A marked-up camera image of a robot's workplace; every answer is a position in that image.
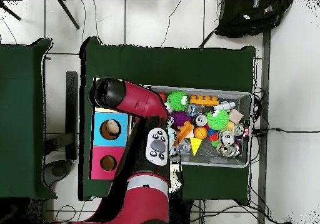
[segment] orange toy block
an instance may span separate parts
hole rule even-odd
[[[182,142],[182,140],[194,129],[194,126],[189,121],[186,121],[179,129],[180,131],[177,132],[177,138],[174,142],[175,146],[178,145],[178,142]]]
[[[218,99],[213,96],[196,96],[196,95],[191,95],[190,97],[190,103],[191,104],[203,104],[203,105],[219,105]]]

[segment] red robot arm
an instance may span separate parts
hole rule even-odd
[[[95,107],[116,109],[140,118],[122,156],[124,166],[106,198],[110,202],[122,198],[123,205],[107,222],[53,224],[167,224],[169,114],[162,99],[152,90],[127,81],[101,78],[93,82],[89,100]]]

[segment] orange ball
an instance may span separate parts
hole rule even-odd
[[[207,129],[205,129],[203,126],[197,126],[195,129],[193,129],[193,135],[196,138],[203,140],[205,137],[207,137]]]
[[[166,102],[166,95],[164,93],[158,93],[158,95],[160,95],[161,99],[165,103]]]

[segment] dark green table surface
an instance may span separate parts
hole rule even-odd
[[[93,77],[111,76],[136,84],[175,86],[226,91],[253,90],[255,49],[144,48],[105,46],[97,38],[81,46],[80,133],[84,131],[84,158],[79,169],[79,196],[106,196],[110,181],[89,180],[91,105],[87,99]],[[248,167],[224,168],[184,165],[185,199],[237,199],[247,203]]]
[[[51,40],[0,44],[0,197],[54,198],[41,179],[43,57]]]

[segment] circular hole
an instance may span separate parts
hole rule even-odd
[[[106,140],[116,140],[120,133],[121,126],[117,120],[106,120],[100,126],[100,134]]]
[[[113,171],[117,167],[117,161],[113,156],[106,155],[101,159],[100,166],[104,171]]]

